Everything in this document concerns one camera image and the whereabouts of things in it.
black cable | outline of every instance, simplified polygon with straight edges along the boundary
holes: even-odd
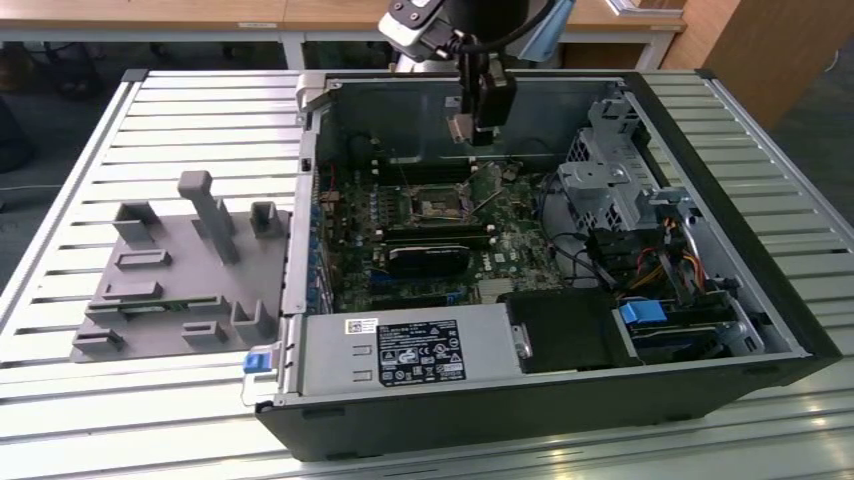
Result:
[[[600,280],[601,283],[604,283],[605,285],[609,284],[609,282],[605,280],[605,278],[602,278],[602,274],[600,273],[600,269],[593,265],[593,263],[589,263],[588,261],[585,261],[581,258],[578,258],[578,255],[573,255],[570,252],[568,252],[564,248],[561,248],[554,243],[552,244],[552,246],[556,248],[556,251],[561,255],[564,255],[574,263],[580,264],[582,267],[585,267],[588,270],[590,270],[590,272],[597,276],[597,279]]]
[[[561,237],[573,237],[576,240],[581,242],[586,242],[590,239],[590,237],[581,232],[564,232],[564,233],[560,233],[558,235],[554,235],[552,237],[552,241],[554,242],[556,239]]]
[[[532,17],[532,19],[525,24],[522,24],[520,28],[517,28],[513,32],[510,32],[510,34],[506,37],[500,38],[498,40],[494,40],[489,43],[481,43],[474,45],[465,45],[460,43],[460,39],[457,39],[456,42],[449,47],[449,51],[454,54],[464,54],[464,55],[477,55],[477,54],[500,51],[513,42],[520,40],[534,29],[534,27],[540,25],[540,23],[544,20],[546,20],[546,17],[549,16],[549,13],[552,13],[552,10],[554,9],[554,7],[556,7],[556,0],[546,0],[546,5],[541,9],[541,11],[537,12],[537,15],[534,15],[534,17]]]

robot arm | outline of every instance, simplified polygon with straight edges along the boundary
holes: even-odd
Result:
[[[456,141],[493,143],[517,93],[505,69],[508,50],[542,60],[554,51],[573,0],[393,0],[379,23],[394,47],[418,62],[457,61],[462,101],[452,120]]]

metal bracket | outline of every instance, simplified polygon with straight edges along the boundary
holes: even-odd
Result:
[[[297,108],[301,112],[311,112],[330,101],[327,78],[323,72],[306,72],[297,80]]]

cable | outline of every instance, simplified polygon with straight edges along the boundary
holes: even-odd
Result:
[[[34,188],[63,188],[62,185],[22,185],[21,187],[3,187],[0,192],[11,192],[13,190],[30,190]]]
[[[648,253],[654,252],[654,251],[656,251],[656,248],[653,248],[653,247],[645,248],[641,251],[641,255],[638,255],[638,262],[637,262],[638,263],[638,275],[641,275],[641,268],[644,267],[644,257],[646,257]]]
[[[525,24],[522,24],[520,28],[510,32],[506,37],[500,38],[493,42],[476,45],[465,45],[460,42],[460,39],[456,39],[454,43],[449,46],[449,51],[454,54],[464,55],[477,55],[500,51],[513,42],[520,40],[534,29],[534,27],[540,25],[544,20],[546,20],[546,17],[549,16],[554,8],[556,0],[546,0],[546,5],[541,9],[541,11],[537,12],[537,15],[534,15],[534,17],[532,17],[532,19]]]
[[[573,255],[570,252],[564,250],[564,248],[561,248],[554,243],[552,244],[552,246],[554,247],[556,252],[558,252],[561,255],[564,255],[566,258],[569,258],[573,261],[574,264],[578,264],[582,267],[585,267],[588,270],[590,270],[590,273],[593,273],[596,275],[597,280],[600,281],[600,285],[602,287],[605,287],[608,289],[612,288],[612,285],[610,285],[609,281],[602,276],[602,272],[600,272],[600,269],[594,266],[593,263],[589,263],[585,260],[582,260],[581,258],[578,258],[578,255]]]

sticker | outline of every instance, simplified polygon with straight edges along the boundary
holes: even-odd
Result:
[[[375,318],[350,318],[345,322],[345,333],[355,335],[359,333],[375,333],[379,320]]]
[[[241,22],[238,23],[238,28],[279,28],[279,25],[275,23]]]
[[[466,380],[457,320],[377,325],[381,383],[386,387]]]

